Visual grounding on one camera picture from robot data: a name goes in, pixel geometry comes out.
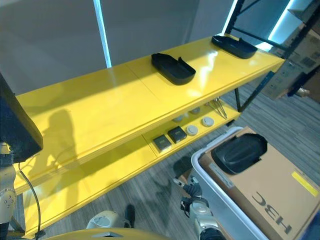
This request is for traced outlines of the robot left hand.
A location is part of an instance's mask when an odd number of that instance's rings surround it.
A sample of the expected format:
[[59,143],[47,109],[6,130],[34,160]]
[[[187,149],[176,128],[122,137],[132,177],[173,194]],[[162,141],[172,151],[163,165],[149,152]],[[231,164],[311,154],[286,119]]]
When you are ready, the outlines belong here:
[[11,155],[12,151],[11,151],[11,147],[5,143],[5,142],[1,142],[0,143],[0,156],[8,156]]

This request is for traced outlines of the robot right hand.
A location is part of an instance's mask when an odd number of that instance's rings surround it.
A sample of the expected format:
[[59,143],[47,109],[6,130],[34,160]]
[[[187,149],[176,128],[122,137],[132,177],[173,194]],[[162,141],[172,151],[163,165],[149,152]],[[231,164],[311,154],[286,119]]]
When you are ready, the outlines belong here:
[[203,191],[198,179],[192,174],[193,165],[190,156],[183,156],[173,164],[175,177],[173,182],[181,187],[191,198],[208,202],[203,197]]

